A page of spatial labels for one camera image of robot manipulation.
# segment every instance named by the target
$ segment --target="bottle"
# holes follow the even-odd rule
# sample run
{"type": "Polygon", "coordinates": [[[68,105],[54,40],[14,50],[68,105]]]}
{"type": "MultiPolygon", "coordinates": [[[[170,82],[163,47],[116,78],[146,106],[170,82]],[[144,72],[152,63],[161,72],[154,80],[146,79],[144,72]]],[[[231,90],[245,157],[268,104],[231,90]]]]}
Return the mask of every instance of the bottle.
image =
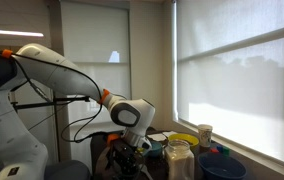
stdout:
{"type": "Polygon", "coordinates": [[[194,179],[194,155],[188,142],[171,140],[164,152],[169,165],[169,180],[194,179]]]}

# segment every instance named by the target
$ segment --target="table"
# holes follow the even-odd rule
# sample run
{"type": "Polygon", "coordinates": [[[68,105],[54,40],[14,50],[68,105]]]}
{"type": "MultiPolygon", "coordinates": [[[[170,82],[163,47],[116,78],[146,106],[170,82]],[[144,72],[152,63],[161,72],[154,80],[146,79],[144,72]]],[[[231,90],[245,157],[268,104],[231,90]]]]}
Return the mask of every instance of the table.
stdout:
{"type": "MultiPolygon", "coordinates": [[[[162,133],[165,131],[150,131],[147,132],[148,135],[162,133]]],[[[160,141],[162,144],[167,144],[168,140],[165,139],[164,141],[160,141]]],[[[216,147],[219,145],[216,142],[211,143],[211,148],[216,147]]],[[[104,149],[101,153],[98,163],[96,166],[96,174],[94,179],[112,179],[114,175],[114,171],[112,169],[105,170],[107,165],[106,153],[108,149],[104,149]]],[[[194,153],[194,175],[196,180],[205,180],[206,178],[203,176],[203,172],[199,166],[197,161],[197,157],[200,153],[208,152],[210,148],[203,148],[199,145],[196,146],[194,153]]],[[[230,149],[230,156],[240,161],[246,168],[247,174],[244,180],[260,180],[260,179],[277,179],[277,180],[284,180],[284,175],[264,166],[261,165],[235,151],[230,149]]],[[[168,165],[163,157],[160,158],[150,158],[147,157],[145,159],[145,165],[148,169],[149,174],[152,176],[154,180],[162,180],[167,179],[168,177],[168,165]]],[[[140,173],[138,178],[139,180],[147,180],[147,176],[144,173],[140,173]]]]}

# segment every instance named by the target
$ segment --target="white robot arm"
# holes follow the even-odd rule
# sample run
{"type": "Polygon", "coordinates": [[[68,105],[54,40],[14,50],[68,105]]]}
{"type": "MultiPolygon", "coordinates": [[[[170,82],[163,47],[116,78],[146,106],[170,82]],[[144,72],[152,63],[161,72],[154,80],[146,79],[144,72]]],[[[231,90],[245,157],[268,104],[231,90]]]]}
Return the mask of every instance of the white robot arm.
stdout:
{"type": "Polygon", "coordinates": [[[15,55],[0,55],[0,159],[5,163],[0,179],[43,178],[46,147],[24,127],[7,98],[10,90],[27,79],[65,95],[89,96],[109,110],[115,124],[127,127],[122,138],[128,145],[151,148],[145,137],[155,113],[150,103],[113,95],[63,56],[44,46],[28,44],[15,55]]]}

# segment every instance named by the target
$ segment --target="ceiling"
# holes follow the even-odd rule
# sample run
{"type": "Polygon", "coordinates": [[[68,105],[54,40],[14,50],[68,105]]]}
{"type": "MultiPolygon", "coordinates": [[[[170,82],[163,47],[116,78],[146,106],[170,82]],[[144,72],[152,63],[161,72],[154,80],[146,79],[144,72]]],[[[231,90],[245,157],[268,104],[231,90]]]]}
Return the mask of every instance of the ceiling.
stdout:
{"type": "MultiPolygon", "coordinates": [[[[50,46],[49,0],[0,0],[0,30],[41,32],[44,37],[0,35],[1,45],[22,46],[35,42],[50,46]]],[[[68,0],[81,3],[146,1],[162,3],[165,0],[68,0]]]]}

